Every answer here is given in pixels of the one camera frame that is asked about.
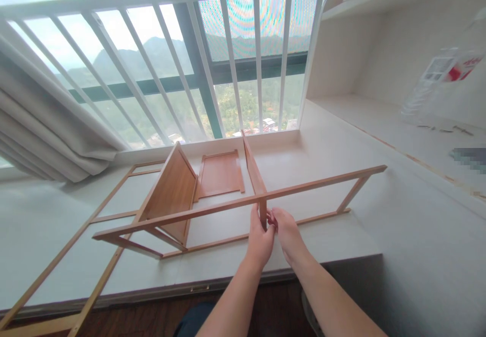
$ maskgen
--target wooden frame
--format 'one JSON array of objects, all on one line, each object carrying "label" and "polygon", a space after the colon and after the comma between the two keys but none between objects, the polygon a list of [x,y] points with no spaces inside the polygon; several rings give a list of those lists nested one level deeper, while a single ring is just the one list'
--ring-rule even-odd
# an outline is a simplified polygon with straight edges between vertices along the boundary
[{"label": "wooden frame", "polygon": [[267,209],[267,201],[270,199],[276,199],[280,197],[284,197],[287,195],[291,194],[296,194],[296,193],[301,193],[307,190],[312,190],[312,189],[317,189],[317,188],[322,188],[324,186],[329,186],[333,184],[337,184],[340,182],[345,182],[353,179],[357,179],[356,184],[353,186],[349,194],[344,198],[343,202],[339,205],[338,209],[334,212],[331,213],[326,213],[322,215],[318,215],[312,218],[304,219],[300,221],[299,223],[306,223],[310,221],[315,221],[323,218],[327,218],[330,216],[336,216],[344,213],[348,213],[350,211],[347,206],[351,202],[351,200],[354,198],[354,196],[357,194],[357,192],[363,187],[363,185],[366,183],[366,181],[374,174],[381,173],[386,170],[387,166],[381,165],[377,167],[372,167],[369,169],[365,170],[360,170],[360,171],[354,171],[350,172],[347,174],[339,175],[339,176],[333,176],[317,181],[312,181],[312,182],[307,182],[304,184],[296,185],[296,186],[290,186],[288,188],[283,188],[279,190],[274,190],[274,191],[267,191],[265,184],[263,182],[262,176],[260,174],[260,171],[258,170],[257,163],[255,161],[255,158],[252,154],[252,150],[250,148],[250,145],[248,143],[247,138],[245,137],[245,134],[243,131],[241,131],[241,136],[243,139],[243,144],[245,148],[245,156],[247,160],[247,168],[248,168],[248,173],[250,175],[250,180],[252,182],[253,190],[255,192],[254,195],[244,197],[241,199],[229,201],[226,203],[221,203],[221,204],[216,204],[207,208],[202,208],[202,209],[196,209],[196,210],[186,210],[182,212],[178,212],[175,214],[169,214],[165,215],[162,217],[157,217],[155,219],[141,219],[138,222],[134,222],[129,226],[123,226],[123,227],[117,227],[114,229],[106,230],[106,231],[101,231],[97,232],[93,238],[96,240],[103,240],[115,245],[118,245],[120,247],[123,247],[125,245],[126,248],[130,248],[133,251],[140,252],[145,255],[149,255],[151,257],[154,257],[156,259],[165,259],[168,257],[173,257],[189,252],[195,252],[211,247],[216,247],[219,245],[227,244],[230,242],[236,242],[242,239],[245,239],[248,237],[248,234],[244,234],[241,236],[236,236],[232,238],[227,238],[223,239],[220,241],[216,242],[211,242],[211,243],[206,243],[202,244],[199,246],[195,247],[181,247],[180,245],[174,245],[176,246],[179,250],[166,253],[166,254],[160,254],[159,252],[155,250],[148,249],[144,246],[135,244],[133,242],[127,242],[122,238],[122,236],[131,234],[133,232],[141,232],[141,231],[146,231],[148,233],[153,234],[157,230],[157,228],[161,228],[164,226],[167,226],[169,224],[174,224],[177,222],[181,221],[189,221],[193,218],[212,214],[212,213],[217,213],[220,211],[228,210],[228,209],[234,209],[238,208],[241,206],[245,205],[250,205],[250,204],[255,204],[257,203],[259,205],[260,209],[260,220],[262,223],[262,227],[266,229],[267,227],[267,219],[266,219],[266,209]]},{"label": "wooden frame", "polygon": [[[205,162],[209,158],[215,158],[215,157],[222,157],[222,156],[232,156],[234,157],[234,160],[236,162],[236,177],[237,177],[237,182],[238,182],[238,188],[231,188],[227,190],[221,190],[221,191],[215,191],[212,193],[204,193],[204,195],[201,195],[201,190],[203,188],[203,175],[204,175],[204,170],[205,170]],[[232,152],[225,152],[221,154],[216,154],[216,155],[210,155],[206,156],[204,155],[201,160],[201,167],[199,168],[199,176],[197,177],[197,189],[196,193],[194,195],[194,203],[198,202],[200,198],[205,198],[205,197],[210,197],[210,196],[215,196],[215,195],[220,195],[220,194],[226,194],[226,193],[232,193],[235,191],[240,191],[241,193],[245,192],[245,184],[243,183],[243,175],[241,173],[241,166],[239,165],[239,156],[238,156],[238,150],[235,149]]]},{"label": "wooden frame", "polygon": [[[0,320],[0,337],[34,337],[49,333],[60,332],[64,330],[69,330],[69,337],[75,337],[79,331],[79,328],[82,326],[85,318],[89,314],[90,310],[92,309],[96,299],[101,294],[103,287],[105,286],[108,278],[111,275],[111,272],[116,266],[118,259],[123,252],[124,247],[119,247],[116,252],[114,253],[111,261],[109,262],[108,266],[106,267],[103,275],[101,276],[98,284],[96,285],[95,289],[91,293],[88,301],[84,305],[83,309],[78,314],[73,314],[67,317],[56,318],[44,322],[33,323],[27,326],[16,327],[12,329],[6,329],[10,322],[15,318],[15,316],[19,313],[22,307],[29,301],[29,299],[34,295],[34,293],[39,289],[42,283],[47,279],[50,275],[52,270],[58,265],[58,263],[62,260],[62,258],[68,253],[71,247],[76,243],[76,241],[81,237],[84,231],[89,227],[90,224],[97,223],[100,221],[106,221],[110,219],[117,219],[123,218],[127,216],[136,215],[136,211],[134,212],[125,212],[120,214],[108,215],[103,217],[97,217],[98,214],[101,213],[103,208],[108,204],[108,202],[113,198],[116,192],[123,186],[125,181],[131,176],[138,176],[143,175],[149,172],[156,172],[161,171],[158,170],[150,170],[150,171],[142,171],[142,172],[133,172],[138,167],[144,167],[149,165],[155,165],[159,163],[164,163],[165,160],[162,161],[152,161],[148,163],[142,163],[138,165],[134,165],[128,171],[128,173],[119,181],[119,183],[115,186],[115,188],[111,191],[111,193],[103,200],[98,208],[91,214],[91,216],[86,220],[86,222],[80,227],[80,229],[72,236],[72,238],[66,243],[64,248],[54,257],[51,263],[44,269],[44,271],[37,277],[37,279],[32,283],[32,285],[26,290],[26,292],[20,297],[20,299],[15,303],[15,305],[4,315],[4,317]],[[131,235],[125,235],[124,239],[128,240]]]}]

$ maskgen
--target white curtain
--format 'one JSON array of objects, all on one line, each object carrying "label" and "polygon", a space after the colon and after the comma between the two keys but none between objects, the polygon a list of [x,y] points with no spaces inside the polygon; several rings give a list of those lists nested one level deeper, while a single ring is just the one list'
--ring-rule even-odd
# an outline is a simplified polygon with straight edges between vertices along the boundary
[{"label": "white curtain", "polygon": [[48,180],[78,182],[106,169],[126,145],[0,24],[0,156]]}]

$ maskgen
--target water bottle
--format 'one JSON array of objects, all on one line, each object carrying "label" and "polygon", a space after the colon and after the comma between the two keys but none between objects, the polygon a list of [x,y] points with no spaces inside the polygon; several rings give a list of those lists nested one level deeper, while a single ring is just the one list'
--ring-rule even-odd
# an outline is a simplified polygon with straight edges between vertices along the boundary
[{"label": "water bottle", "polygon": [[430,122],[438,102],[460,95],[461,82],[486,54],[486,7],[481,9],[458,39],[442,48],[420,77],[401,108],[402,119],[420,125]]}]

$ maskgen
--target bottle label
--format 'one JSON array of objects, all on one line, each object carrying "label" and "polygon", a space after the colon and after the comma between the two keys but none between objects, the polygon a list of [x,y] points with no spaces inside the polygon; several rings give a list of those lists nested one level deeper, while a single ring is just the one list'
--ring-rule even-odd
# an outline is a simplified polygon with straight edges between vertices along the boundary
[{"label": "bottle label", "polygon": [[465,53],[459,57],[434,57],[420,80],[428,82],[464,80],[483,57],[483,54],[478,53]]}]

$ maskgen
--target wooden board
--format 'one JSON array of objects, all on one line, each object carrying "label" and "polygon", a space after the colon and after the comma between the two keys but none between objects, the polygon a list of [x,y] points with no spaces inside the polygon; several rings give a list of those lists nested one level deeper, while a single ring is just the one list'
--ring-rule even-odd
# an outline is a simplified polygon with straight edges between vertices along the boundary
[{"label": "wooden board", "polygon": [[[191,209],[196,174],[176,143],[157,182],[140,208],[140,220],[156,219]],[[184,220],[161,227],[184,244],[189,222]]]},{"label": "wooden board", "polygon": [[214,195],[245,192],[238,151],[203,156],[194,201]]}]

